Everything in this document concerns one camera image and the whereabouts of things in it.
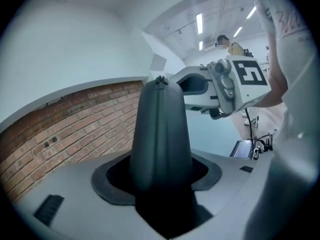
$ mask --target ceiling light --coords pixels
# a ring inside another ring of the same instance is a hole
[[[233,36],[234,38],[236,37],[236,35],[238,35],[238,33],[240,32],[241,29],[242,29],[242,26],[239,27],[238,30],[235,32],[235,34],[234,34],[234,36]]]
[[[255,11],[256,11],[256,7],[253,7],[252,11],[249,13],[249,15],[246,18],[249,19],[252,16],[252,14],[254,14]]]
[[[202,13],[195,16],[196,17],[196,24],[198,26],[198,34],[200,35],[203,32],[202,27]]]

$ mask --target cable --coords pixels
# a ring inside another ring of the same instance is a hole
[[[257,142],[261,142],[263,146],[266,145],[266,143],[265,143],[262,139],[257,138],[256,141],[257,141]]]
[[[269,134],[266,134],[266,135],[261,136],[259,139],[262,139],[262,138],[268,137],[268,136],[269,136]]]
[[[250,140],[251,140],[251,143],[253,144],[253,143],[254,143],[254,139],[252,138],[252,125],[251,125],[250,116],[249,116],[248,110],[247,110],[246,108],[244,109],[244,111],[245,111],[246,117],[247,117],[247,118],[248,118],[248,120],[249,120],[249,126],[250,126]]]

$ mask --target black vent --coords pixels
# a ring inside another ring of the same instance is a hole
[[[34,217],[49,227],[64,199],[60,195],[49,195],[36,210]]]
[[[247,173],[251,173],[252,170],[253,170],[253,168],[252,168],[252,167],[249,167],[249,166],[242,166],[242,167],[240,168],[240,170],[245,171],[245,172],[247,172]]]

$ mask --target gray platform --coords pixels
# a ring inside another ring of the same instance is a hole
[[[219,182],[208,191],[197,191],[197,201],[214,217],[182,239],[241,239],[245,224],[261,194],[272,152],[258,161],[214,155],[198,150],[193,153],[217,163],[222,169]],[[136,212],[134,206],[111,205],[91,187],[91,175],[101,164],[123,152],[58,168],[17,203],[16,208],[37,224],[31,216],[49,194],[65,199],[52,221],[51,229],[79,240],[163,240]],[[253,167],[252,173],[240,170]]]

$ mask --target red brick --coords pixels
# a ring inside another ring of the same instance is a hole
[[[60,152],[70,146],[71,144],[75,143],[77,140],[80,140],[82,137],[86,135],[84,130],[78,131],[74,133],[73,135],[61,140],[56,145],[54,145],[54,148],[57,152]]]
[[[130,112],[131,110],[133,110],[133,107],[132,106],[127,106],[124,109],[122,109],[122,112],[124,114],[126,114],[126,113]]]
[[[131,94],[136,93],[136,92],[138,92],[138,91],[139,91],[138,88],[131,88],[131,89],[129,89],[129,93],[131,93]]]
[[[124,113],[123,113],[121,110],[116,111],[116,112],[113,112],[112,114],[109,114],[109,115],[105,116],[104,118],[100,119],[100,120],[99,120],[99,123],[100,123],[100,125],[103,126],[103,125],[111,122],[112,120],[120,117],[120,116],[123,115],[123,114],[124,114]]]
[[[135,135],[135,131],[132,130],[123,138],[123,140],[125,140],[125,143],[127,143],[134,138],[134,135]]]
[[[15,139],[19,134],[24,132],[30,125],[28,124],[28,120],[24,119],[24,117],[20,118],[18,121],[13,123],[8,129],[10,129],[10,140]]]
[[[23,133],[23,135],[27,140],[30,140],[31,138],[33,138],[34,136],[36,136],[37,134],[39,134],[40,132],[44,131],[45,129],[49,128],[52,125],[53,123],[51,118],[46,118],[41,122],[35,124],[34,126],[30,127],[28,130],[26,130]]]
[[[111,89],[112,89],[112,91],[114,91],[114,92],[119,92],[119,91],[122,91],[123,90],[123,88],[122,88],[122,83],[114,83],[114,84],[111,84]]]
[[[109,122],[107,125],[109,126],[110,129],[113,129],[121,123],[122,123],[122,121],[120,120],[120,118],[117,118],[117,119]]]
[[[37,144],[39,144],[39,143],[43,142],[43,141],[44,141],[46,138],[48,138],[48,137],[49,137],[49,135],[48,135],[47,130],[44,130],[44,131],[40,132],[39,134],[37,134],[37,135],[34,137],[34,139],[35,139],[35,142],[36,142]]]
[[[108,108],[102,110],[101,113],[103,114],[104,117],[106,117],[107,115],[110,115],[111,113],[115,112],[114,107],[115,106],[108,107]]]
[[[32,150],[30,150],[29,152],[27,152],[26,154],[24,154],[21,158],[20,161],[26,165],[27,163],[29,163],[32,159],[34,159],[33,156],[33,152]]]
[[[103,103],[101,103],[101,104],[99,104],[99,105],[93,106],[93,107],[92,107],[92,111],[93,111],[94,113],[96,113],[96,112],[99,112],[99,111],[101,111],[101,110],[104,110],[104,109],[109,108],[109,107],[111,107],[111,106],[113,106],[113,105],[116,105],[116,104],[118,104],[118,101],[117,101],[116,99],[111,99],[111,100],[108,100],[108,101],[106,101],[106,102],[103,102]]]
[[[132,100],[127,100],[125,102],[122,102],[120,104],[117,104],[117,105],[114,105],[113,108],[118,111],[118,110],[121,110],[127,106],[130,106],[131,104],[133,104],[134,102]]]
[[[44,175],[45,175],[45,173],[42,171],[41,168],[39,168],[38,170],[36,170],[35,172],[33,172],[31,174],[31,178],[36,182],[36,181],[40,180]]]
[[[95,105],[97,105],[98,102],[95,100],[95,99],[90,99],[88,101],[85,101],[83,103],[80,103],[78,105],[74,105],[73,107],[71,108],[68,108],[65,112],[68,116],[71,116],[75,113],[78,113],[82,110],[85,110],[87,108],[90,108],[90,107],[93,107]]]
[[[0,149],[2,149],[4,146],[6,146],[10,141],[11,141],[11,132],[10,129],[13,128],[12,124],[10,127],[5,129],[3,132],[0,134]]]
[[[58,133],[57,137],[59,141],[62,141],[63,139],[65,139],[66,137],[70,136],[71,134],[73,134],[75,131],[72,128],[72,126],[69,126],[65,129],[63,129],[61,132]]]
[[[120,117],[120,120],[121,120],[122,122],[124,122],[124,121],[128,120],[129,118],[135,116],[135,115],[137,114],[137,112],[138,112],[138,109],[135,108],[134,110],[131,110],[129,113],[126,113],[126,114],[124,114],[123,116],[121,116],[121,117]]]
[[[22,167],[23,163],[21,161],[15,162],[11,165],[0,177],[2,184],[6,183],[13,175],[15,175]]]
[[[90,152],[92,152],[95,149],[93,145],[88,145],[86,147],[83,147],[80,151],[75,153],[67,162],[68,164],[74,164],[78,162],[79,160],[83,159],[85,156],[87,156]]]
[[[88,100],[87,94],[89,93],[88,89],[80,90],[71,94],[66,95],[64,98],[70,100],[72,104],[77,105]]]
[[[101,125],[99,124],[99,122],[96,121],[96,122],[93,122],[93,123],[89,124],[88,126],[86,126],[84,128],[84,130],[85,130],[85,132],[87,134],[89,134],[89,133],[92,133],[93,131],[95,131],[96,129],[98,129],[100,127],[101,127]]]
[[[65,111],[61,111],[59,113],[54,114],[53,116],[51,116],[52,125],[60,122],[66,117],[67,117],[67,113]]]
[[[67,126],[75,123],[76,121],[78,121],[78,115],[74,114],[74,115],[71,115],[71,116],[67,117],[66,119],[56,123],[55,125],[53,125],[52,127],[50,127],[48,129],[49,136],[54,135],[55,133],[66,128]]]
[[[88,136],[84,137],[81,140],[81,144],[82,146],[86,146],[88,145],[90,142],[94,141],[96,138],[100,137],[101,135],[105,134],[107,131],[109,131],[109,126],[105,125],[101,128],[99,128],[98,130],[92,132],[91,134],[89,134]]]
[[[139,103],[138,103],[138,102],[135,102],[135,103],[132,104],[132,107],[133,107],[134,109],[136,109],[136,108],[138,107],[138,105],[139,105]]]
[[[114,144],[116,144],[117,141],[115,138],[109,139],[107,142],[105,142],[103,145],[101,145],[99,148],[97,148],[95,151],[93,151],[90,154],[90,158],[96,158],[106,152],[108,149],[110,149]]]
[[[42,153],[45,160],[49,160],[57,153],[54,147],[48,148],[45,152]]]
[[[121,103],[121,102],[127,101],[128,98],[127,98],[127,96],[122,96],[122,97],[120,97],[120,98],[117,98],[116,100],[117,100],[119,103]]]
[[[43,110],[45,111],[45,114],[47,117],[51,117],[60,111],[64,111],[66,109],[71,108],[72,106],[73,106],[73,104],[70,100],[67,100],[67,101],[59,100],[55,103],[52,103],[52,104],[46,106]]]
[[[121,149],[125,144],[127,143],[126,140],[121,139],[119,140],[116,144],[113,145],[113,147],[111,149],[109,149],[106,153],[114,153],[117,152],[119,149]]]
[[[125,90],[131,89],[131,88],[137,88],[137,87],[139,87],[139,86],[136,82],[123,85],[123,89],[125,89]]]
[[[141,91],[137,91],[135,93],[131,93],[131,94],[127,95],[127,98],[128,98],[128,100],[131,100],[133,98],[140,97],[140,93],[141,93]]]
[[[109,98],[112,100],[112,99],[115,99],[115,98],[119,98],[121,96],[125,96],[127,94],[129,94],[128,90],[121,90],[121,91],[117,91],[117,92],[114,92],[114,93],[110,93],[109,94]]]
[[[77,142],[76,144],[73,144],[71,147],[69,147],[66,152],[71,157],[74,153],[78,152],[80,149],[82,149],[82,144],[80,142]]]
[[[16,161],[14,154],[9,155],[1,164],[0,164],[0,175],[4,173],[14,162]]]
[[[68,155],[66,152],[61,152],[57,155],[55,155],[53,158],[51,158],[47,163],[45,163],[42,166],[42,169],[45,173],[50,172],[53,168],[61,164],[64,160],[68,158]]]
[[[87,108],[87,109],[85,109],[85,110],[82,110],[82,111],[78,112],[77,115],[78,115],[79,119],[83,119],[83,118],[86,118],[86,117],[92,115],[92,113],[93,113],[93,111],[92,111],[92,109],[89,107],[89,108]]]
[[[119,142],[122,138],[124,138],[129,133],[128,128],[123,129],[120,131],[116,136],[113,138],[116,140],[116,142]]]
[[[15,142],[12,140],[6,146],[0,147],[0,163],[2,163],[6,158],[16,151],[18,147],[16,147]]]
[[[101,146],[103,143],[105,143],[107,140],[107,137],[105,135],[102,135],[100,138],[93,142],[93,145],[97,148]]]
[[[103,95],[110,94],[110,93],[112,93],[112,90],[103,89],[103,90],[100,90],[100,91],[95,91],[95,92],[89,93],[87,96],[88,96],[89,99],[93,99],[93,98],[96,98],[98,96],[103,96]]]
[[[46,118],[45,116],[41,117],[38,115],[39,115],[39,112],[33,111],[33,112],[25,115],[24,117],[20,118],[17,121],[17,127],[15,129],[17,132],[14,135],[18,136],[20,133],[33,127],[34,125],[36,125],[37,123],[39,123],[40,121],[42,121],[43,119]]]
[[[96,104],[100,104],[100,103],[104,103],[104,102],[107,102],[109,101],[110,98],[109,98],[109,95],[103,95],[103,96],[99,96],[99,97],[96,97],[95,98],[95,101],[96,101]]]
[[[116,128],[112,129],[111,131],[109,131],[106,136],[111,139],[113,136],[115,136],[116,134],[120,133],[122,130],[124,130],[125,128],[127,128],[130,125],[135,125],[136,118],[135,117],[131,117],[129,118],[127,121],[123,122],[122,124],[118,125]]]
[[[30,149],[34,148],[36,146],[35,139],[31,139],[30,141],[23,144],[21,147],[19,147],[13,154],[15,159],[19,159],[22,157],[25,153],[27,153]]]
[[[133,124],[127,127],[128,132],[130,133],[131,131],[133,131],[135,127],[136,127],[136,123],[134,122]]]
[[[34,149],[33,149],[33,154],[35,156],[41,154],[43,151],[45,151],[47,149],[47,147],[45,147],[45,144],[44,143],[41,143],[39,144],[38,146],[36,146]]]
[[[14,175],[7,183],[3,185],[3,190],[5,193],[8,193],[12,190],[16,185],[18,185],[23,179],[25,175],[22,171],[19,171],[16,175]]]
[[[120,148],[118,151],[124,151],[124,150],[131,150],[132,149],[132,143],[133,139],[129,140],[122,148]]]
[[[13,151],[16,151],[19,147],[21,147],[23,144],[25,144],[29,140],[28,138],[29,138],[29,135],[28,135],[27,131],[24,131],[23,133],[18,135],[16,138],[14,138],[11,141],[11,142],[14,142],[14,146],[15,146],[15,149]]]
[[[107,154],[111,154],[117,152],[115,145],[113,145],[111,148],[109,148],[106,152],[104,152],[101,156],[107,155]]]
[[[11,202],[13,202],[22,192],[24,192],[28,187],[34,183],[31,177],[27,177],[23,182],[16,186],[7,197]]]
[[[22,172],[25,176],[32,173],[35,169],[37,169],[39,166],[41,166],[45,162],[45,158],[41,155],[34,158],[30,163],[28,163],[25,167],[23,167]]]
[[[74,130],[78,131],[79,129],[99,120],[100,118],[102,118],[102,114],[101,113],[95,113],[79,122],[76,122],[72,127]]]

